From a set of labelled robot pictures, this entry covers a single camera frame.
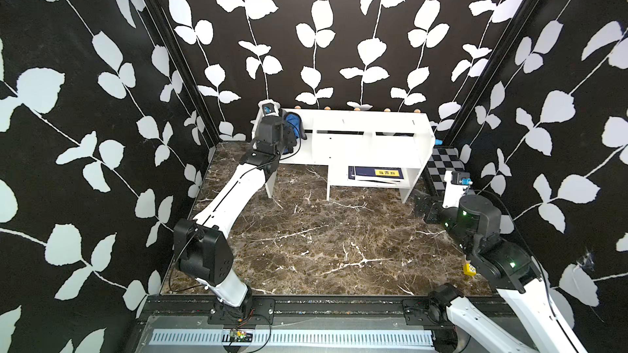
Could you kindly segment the grey microfibre cloth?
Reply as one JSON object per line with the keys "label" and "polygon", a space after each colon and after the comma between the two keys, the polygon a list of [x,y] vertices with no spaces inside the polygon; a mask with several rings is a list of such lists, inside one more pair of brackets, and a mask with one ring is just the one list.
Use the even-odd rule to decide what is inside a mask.
{"label": "grey microfibre cloth", "polygon": [[297,140],[307,140],[302,118],[299,114],[288,112],[285,116],[289,128],[294,132]]}

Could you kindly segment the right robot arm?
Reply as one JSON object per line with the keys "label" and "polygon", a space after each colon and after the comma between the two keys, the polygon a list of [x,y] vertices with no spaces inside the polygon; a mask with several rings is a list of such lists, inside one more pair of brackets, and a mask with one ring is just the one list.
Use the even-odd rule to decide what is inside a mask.
{"label": "right robot arm", "polygon": [[583,352],[585,347],[559,312],[533,256],[500,234],[501,210],[489,199],[465,194],[452,206],[433,196],[415,199],[415,214],[438,224],[461,248],[517,316],[533,342],[528,346],[479,310],[452,284],[428,296],[426,314],[437,325],[452,325],[456,351],[473,339],[490,352]]}

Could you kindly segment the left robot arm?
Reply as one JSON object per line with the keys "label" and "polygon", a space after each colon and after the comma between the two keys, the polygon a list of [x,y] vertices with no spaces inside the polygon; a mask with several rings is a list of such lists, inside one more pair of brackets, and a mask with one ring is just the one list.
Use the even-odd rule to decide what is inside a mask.
{"label": "left robot arm", "polygon": [[252,289],[233,271],[234,255],[227,238],[253,195],[276,173],[281,160],[297,154],[307,139],[302,119],[282,110],[265,114],[232,175],[214,200],[193,219],[173,230],[173,264],[209,288],[222,305],[251,312]]}

